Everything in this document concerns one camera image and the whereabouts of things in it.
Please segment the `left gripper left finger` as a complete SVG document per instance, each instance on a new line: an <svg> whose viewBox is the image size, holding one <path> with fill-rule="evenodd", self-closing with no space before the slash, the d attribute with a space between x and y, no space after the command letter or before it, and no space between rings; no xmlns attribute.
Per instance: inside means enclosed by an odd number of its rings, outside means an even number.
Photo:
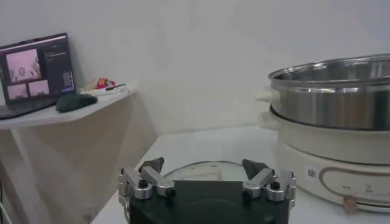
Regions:
<svg viewBox="0 0 390 224"><path fill-rule="evenodd" d="M133 167L121 169L118 174L118 194L121 197L134 196L139 200L147 200L155 188L157 195L170 198L176 195L175 182L163 177L160 172L165 163L164 158L144 161L136 170Z"/></svg>

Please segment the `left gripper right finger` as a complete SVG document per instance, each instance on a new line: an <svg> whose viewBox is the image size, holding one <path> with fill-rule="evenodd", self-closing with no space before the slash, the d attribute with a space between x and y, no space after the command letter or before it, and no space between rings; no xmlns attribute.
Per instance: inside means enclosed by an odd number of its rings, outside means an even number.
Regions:
<svg viewBox="0 0 390 224"><path fill-rule="evenodd" d="M265 194L270 201L295 201L296 176L292 171L281 171L279 174L265 163L248 159L242 160L248 180L243 182L243 197L254 200Z"/></svg>

